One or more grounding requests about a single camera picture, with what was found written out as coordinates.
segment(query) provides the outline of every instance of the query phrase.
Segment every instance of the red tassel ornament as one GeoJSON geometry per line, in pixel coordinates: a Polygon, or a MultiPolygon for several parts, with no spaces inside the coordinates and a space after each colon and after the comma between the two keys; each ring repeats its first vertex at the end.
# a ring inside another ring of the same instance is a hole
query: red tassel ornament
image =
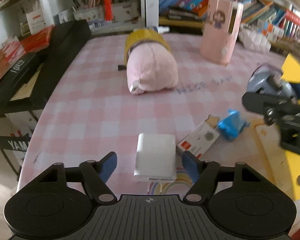
{"type": "Polygon", "coordinates": [[[105,20],[112,21],[113,20],[112,8],[111,8],[112,1],[111,0],[103,0],[103,4],[105,7],[105,20]]]}

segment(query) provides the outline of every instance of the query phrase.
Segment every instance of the cardboard box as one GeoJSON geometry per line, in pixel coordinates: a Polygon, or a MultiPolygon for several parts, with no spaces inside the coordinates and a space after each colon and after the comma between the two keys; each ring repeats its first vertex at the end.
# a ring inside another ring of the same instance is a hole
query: cardboard box
{"type": "Polygon", "coordinates": [[[209,149],[219,137],[219,133],[206,122],[202,122],[177,145],[177,152],[191,152],[198,159],[209,149]]]}
{"type": "Polygon", "coordinates": [[[31,13],[27,13],[26,17],[31,34],[35,34],[46,27],[41,9],[35,10],[31,13]]]}

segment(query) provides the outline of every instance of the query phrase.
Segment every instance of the pink plush toy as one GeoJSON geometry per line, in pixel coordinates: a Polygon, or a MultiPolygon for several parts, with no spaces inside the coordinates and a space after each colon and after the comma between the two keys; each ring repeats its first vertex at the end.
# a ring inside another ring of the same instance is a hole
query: pink plush toy
{"type": "Polygon", "coordinates": [[[130,47],[127,80],[132,94],[169,89],[177,85],[177,62],[166,47],[165,42],[149,39],[130,47]]]}

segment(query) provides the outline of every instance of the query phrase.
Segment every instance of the table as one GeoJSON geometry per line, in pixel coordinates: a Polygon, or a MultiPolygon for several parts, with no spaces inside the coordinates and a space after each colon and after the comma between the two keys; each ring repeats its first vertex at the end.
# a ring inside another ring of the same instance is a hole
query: table
{"type": "MultiPolygon", "coordinates": [[[[256,115],[246,113],[241,103],[248,79],[262,63],[281,67],[284,62],[280,55],[247,51],[237,43],[230,63],[223,67],[201,57],[200,36],[165,34],[178,62],[179,84],[172,90],[137,96],[128,90],[126,72],[118,71],[125,38],[120,35],[88,41],[66,70],[35,128],[18,190],[55,162],[78,166],[114,151],[118,166],[107,185],[117,196],[160,194],[157,183],[134,181],[138,135],[173,134],[179,142],[209,114],[226,117],[228,108],[253,119],[256,115]]],[[[220,136],[203,158],[224,166],[246,162],[267,176],[249,132],[233,142],[220,136]]],[[[178,161],[178,179],[164,184],[161,194],[183,196],[191,187],[178,161]]],[[[82,190],[80,184],[69,186],[82,190]]]]}

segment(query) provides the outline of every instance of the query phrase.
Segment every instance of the gray motor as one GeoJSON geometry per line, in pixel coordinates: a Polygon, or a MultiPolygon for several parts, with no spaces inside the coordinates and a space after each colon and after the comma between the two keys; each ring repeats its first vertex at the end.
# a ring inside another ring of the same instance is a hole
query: gray motor
{"type": "Polygon", "coordinates": [[[279,96],[280,98],[296,98],[291,85],[282,80],[282,71],[270,64],[259,66],[248,81],[247,92],[279,96]]]}

